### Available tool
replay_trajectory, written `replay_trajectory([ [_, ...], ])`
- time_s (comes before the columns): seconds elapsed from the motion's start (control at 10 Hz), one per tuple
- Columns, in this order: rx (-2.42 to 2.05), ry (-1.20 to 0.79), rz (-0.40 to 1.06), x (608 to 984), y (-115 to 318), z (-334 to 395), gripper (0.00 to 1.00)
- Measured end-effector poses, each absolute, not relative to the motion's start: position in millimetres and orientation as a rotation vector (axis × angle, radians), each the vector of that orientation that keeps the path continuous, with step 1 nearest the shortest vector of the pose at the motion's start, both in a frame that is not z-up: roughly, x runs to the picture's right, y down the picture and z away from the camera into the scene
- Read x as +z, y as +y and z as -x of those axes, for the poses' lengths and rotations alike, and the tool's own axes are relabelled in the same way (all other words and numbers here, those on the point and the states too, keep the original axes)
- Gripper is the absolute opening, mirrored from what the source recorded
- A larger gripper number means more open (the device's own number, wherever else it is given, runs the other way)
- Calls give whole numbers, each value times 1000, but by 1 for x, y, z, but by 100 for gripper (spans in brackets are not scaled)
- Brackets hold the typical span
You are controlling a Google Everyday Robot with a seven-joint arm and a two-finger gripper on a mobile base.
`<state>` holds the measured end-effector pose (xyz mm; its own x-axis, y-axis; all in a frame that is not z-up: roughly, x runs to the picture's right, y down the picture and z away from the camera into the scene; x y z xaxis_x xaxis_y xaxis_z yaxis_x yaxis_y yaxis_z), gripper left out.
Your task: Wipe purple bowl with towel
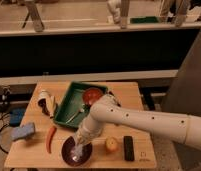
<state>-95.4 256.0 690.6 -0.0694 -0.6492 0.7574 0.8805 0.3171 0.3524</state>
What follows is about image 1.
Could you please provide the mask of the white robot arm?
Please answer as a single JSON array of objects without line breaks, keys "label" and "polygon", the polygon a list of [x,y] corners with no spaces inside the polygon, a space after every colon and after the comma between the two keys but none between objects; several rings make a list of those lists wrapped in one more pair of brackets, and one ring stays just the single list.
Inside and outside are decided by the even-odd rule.
[{"label": "white robot arm", "polygon": [[74,140],[87,145],[98,137],[105,123],[124,125],[201,150],[201,117],[119,107],[112,95],[104,95],[82,120]]}]

